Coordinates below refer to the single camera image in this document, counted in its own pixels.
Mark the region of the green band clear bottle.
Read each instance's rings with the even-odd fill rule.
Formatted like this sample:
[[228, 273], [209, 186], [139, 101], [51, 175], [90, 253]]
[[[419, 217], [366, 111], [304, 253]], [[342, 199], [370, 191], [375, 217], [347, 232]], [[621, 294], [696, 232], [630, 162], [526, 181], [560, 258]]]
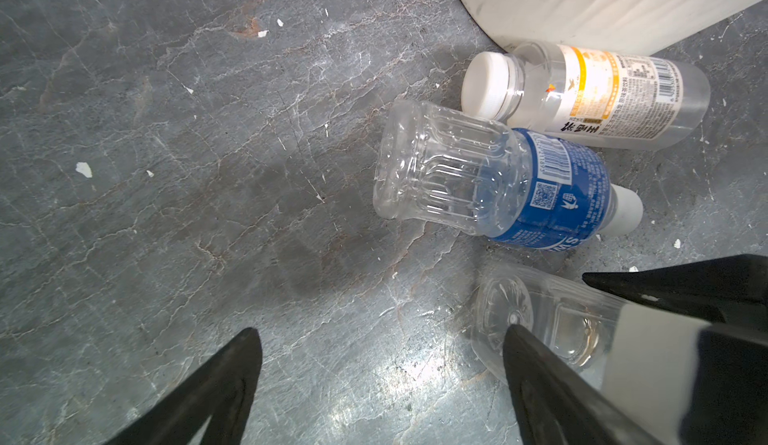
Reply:
[[590, 385], [602, 384], [623, 299], [513, 263], [483, 265], [473, 306], [472, 349], [506, 380], [503, 342], [521, 325]]

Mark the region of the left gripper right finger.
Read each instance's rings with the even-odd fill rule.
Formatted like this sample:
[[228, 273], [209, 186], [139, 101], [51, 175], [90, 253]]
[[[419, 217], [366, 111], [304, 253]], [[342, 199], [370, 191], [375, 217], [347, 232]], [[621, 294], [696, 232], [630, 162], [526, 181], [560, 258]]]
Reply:
[[504, 370], [525, 444], [656, 444], [521, 325], [508, 327]]

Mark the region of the small blue label bottle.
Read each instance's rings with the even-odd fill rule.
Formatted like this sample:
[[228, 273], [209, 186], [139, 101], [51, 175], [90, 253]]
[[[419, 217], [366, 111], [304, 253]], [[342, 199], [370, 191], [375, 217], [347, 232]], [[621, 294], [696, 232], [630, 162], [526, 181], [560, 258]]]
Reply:
[[585, 146], [407, 100], [388, 115], [373, 205], [386, 219], [551, 252], [626, 235], [644, 214], [640, 197], [612, 184]]

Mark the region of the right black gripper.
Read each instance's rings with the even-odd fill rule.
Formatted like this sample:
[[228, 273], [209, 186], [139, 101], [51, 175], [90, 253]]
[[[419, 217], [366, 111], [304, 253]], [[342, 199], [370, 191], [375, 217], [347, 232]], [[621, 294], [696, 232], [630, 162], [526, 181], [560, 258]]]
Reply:
[[767, 329], [767, 258], [742, 254], [642, 272], [584, 273], [589, 287], [631, 302], [756, 331]]

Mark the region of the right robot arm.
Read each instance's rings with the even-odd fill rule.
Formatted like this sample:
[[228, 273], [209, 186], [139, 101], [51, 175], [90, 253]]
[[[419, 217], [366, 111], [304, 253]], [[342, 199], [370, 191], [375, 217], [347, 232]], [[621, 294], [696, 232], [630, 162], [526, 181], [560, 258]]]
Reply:
[[664, 444], [767, 441], [767, 259], [585, 273], [625, 300], [601, 391]]

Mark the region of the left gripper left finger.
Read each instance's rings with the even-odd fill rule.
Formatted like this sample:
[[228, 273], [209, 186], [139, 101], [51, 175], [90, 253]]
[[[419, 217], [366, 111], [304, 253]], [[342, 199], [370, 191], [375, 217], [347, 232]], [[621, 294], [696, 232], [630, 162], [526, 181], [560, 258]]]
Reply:
[[258, 330], [245, 328], [110, 444], [239, 444], [263, 363]]

